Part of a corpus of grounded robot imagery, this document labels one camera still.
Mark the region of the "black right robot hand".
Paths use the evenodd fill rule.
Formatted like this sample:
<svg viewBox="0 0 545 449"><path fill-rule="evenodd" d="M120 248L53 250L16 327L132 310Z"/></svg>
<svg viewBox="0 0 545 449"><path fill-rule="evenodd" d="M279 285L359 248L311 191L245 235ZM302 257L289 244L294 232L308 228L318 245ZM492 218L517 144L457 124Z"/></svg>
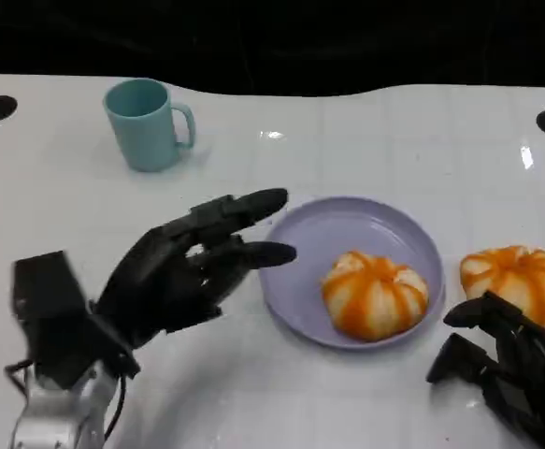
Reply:
<svg viewBox="0 0 545 449"><path fill-rule="evenodd" d="M479 386L488 408L509 429L545 448L545 327L490 291L453 307L443 322L451 327L478 327L492 336L497 359L452 333L426 381L437 384L458 377Z"/></svg>

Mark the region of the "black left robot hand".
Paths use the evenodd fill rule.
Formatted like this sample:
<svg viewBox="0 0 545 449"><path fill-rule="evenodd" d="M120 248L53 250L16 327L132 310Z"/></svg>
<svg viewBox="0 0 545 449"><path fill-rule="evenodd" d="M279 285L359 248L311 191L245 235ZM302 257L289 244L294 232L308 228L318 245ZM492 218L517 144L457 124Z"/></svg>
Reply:
<svg viewBox="0 0 545 449"><path fill-rule="evenodd" d="M284 188L221 196L150 229L126 253L93 307L133 349L160 331L213 320L252 270L288 264L295 247L247 242L240 231L280 211Z"/></svg>

